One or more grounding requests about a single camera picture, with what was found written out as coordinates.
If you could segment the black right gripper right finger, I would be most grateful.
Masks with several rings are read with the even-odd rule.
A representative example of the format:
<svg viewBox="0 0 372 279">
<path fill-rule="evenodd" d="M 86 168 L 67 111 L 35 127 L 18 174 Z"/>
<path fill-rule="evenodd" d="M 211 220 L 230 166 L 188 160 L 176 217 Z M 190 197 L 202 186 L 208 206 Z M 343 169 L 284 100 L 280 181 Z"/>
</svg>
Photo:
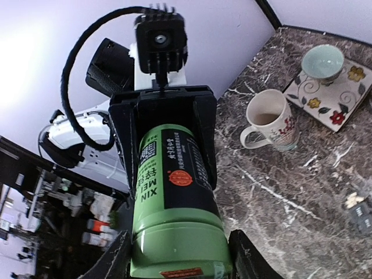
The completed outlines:
<svg viewBox="0 0 372 279">
<path fill-rule="evenodd" d="M 230 278 L 283 279 L 242 230 L 234 230 L 230 233 L 228 246 L 233 263 Z"/>
</svg>

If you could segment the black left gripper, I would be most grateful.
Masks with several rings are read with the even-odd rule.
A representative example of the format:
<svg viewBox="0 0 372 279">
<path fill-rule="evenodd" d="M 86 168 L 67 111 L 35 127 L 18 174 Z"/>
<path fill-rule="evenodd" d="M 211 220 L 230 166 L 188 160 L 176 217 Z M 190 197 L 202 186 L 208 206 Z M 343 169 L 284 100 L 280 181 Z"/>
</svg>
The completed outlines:
<svg viewBox="0 0 372 279">
<path fill-rule="evenodd" d="M 135 194 L 140 142 L 149 130 L 162 124 L 178 124 L 193 133 L 210 185 L 215 188 L 216 110 L 217 99 L 207 85 L 130 91 L 112 96 L 108 112 L 130 194 Z"/>
</svg>

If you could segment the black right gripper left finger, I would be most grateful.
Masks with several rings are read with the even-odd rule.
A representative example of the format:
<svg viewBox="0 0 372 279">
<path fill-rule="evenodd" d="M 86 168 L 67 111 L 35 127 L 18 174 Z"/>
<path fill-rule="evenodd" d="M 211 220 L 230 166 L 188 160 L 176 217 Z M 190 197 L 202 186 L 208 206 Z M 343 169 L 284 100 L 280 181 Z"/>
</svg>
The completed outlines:
<svg viewBox="0 0 372 279">
<path fill-rule="evenodd" d="M 108 250 L 81 279 L 125 279 L 130 278 L 131 235 L 120 232 Z"/>
</svg>

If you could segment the green pill bottle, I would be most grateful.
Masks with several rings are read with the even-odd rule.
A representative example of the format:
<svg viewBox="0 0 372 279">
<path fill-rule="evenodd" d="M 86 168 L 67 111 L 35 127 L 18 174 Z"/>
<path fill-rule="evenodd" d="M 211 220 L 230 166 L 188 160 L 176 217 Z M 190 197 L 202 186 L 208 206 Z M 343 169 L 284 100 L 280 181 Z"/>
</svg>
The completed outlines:
<svg viewBox="0 0 372 279">
<path fill-rule="evenodd" d="M 140 144 L 133 278 L 228 278 L 227 238 L 192 132 L 163 124 Z"/>
</svg>

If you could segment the grey weekly pill organizer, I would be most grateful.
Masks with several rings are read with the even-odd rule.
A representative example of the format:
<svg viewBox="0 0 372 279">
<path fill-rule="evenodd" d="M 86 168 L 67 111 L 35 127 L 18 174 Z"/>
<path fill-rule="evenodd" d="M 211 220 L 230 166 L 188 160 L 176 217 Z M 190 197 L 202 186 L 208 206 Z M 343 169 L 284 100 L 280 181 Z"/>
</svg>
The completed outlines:
<svg viewBox="0 0 372 279">
<path fill-rule="evenodd" d="M 359 202 L 348 209 L 351 222 L 361 235 L 371 235 L 371 210 L 367 202 Z"/>
</svg>

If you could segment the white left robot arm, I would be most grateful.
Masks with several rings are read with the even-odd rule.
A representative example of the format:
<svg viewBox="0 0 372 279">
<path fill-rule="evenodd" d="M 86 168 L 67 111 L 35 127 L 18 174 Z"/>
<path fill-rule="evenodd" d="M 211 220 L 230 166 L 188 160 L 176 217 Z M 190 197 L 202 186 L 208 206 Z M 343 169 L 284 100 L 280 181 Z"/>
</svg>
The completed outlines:
<svg viewBox="0 0 372 279">
<path fill-rule="evenodd" d="M 216 187 L 214 128 L 217 101 L 206 85 L 187 85 L 185 70 L 166 74 L 161 91 L 156 74 L 143 73 L 137 46 L 104 39 L 89 63 L 85 81 L 108 100 L 74 112 L 66 92 L 63 110 L 54 112 L 39 140 L 52 160 L 67 169 L 91 170 L 108 185 L 134 195 L 140 166 L 140 142 L 152 128 L 177 124 L 189 129 L 201 153 L 205 182 Z"/>
</svg>

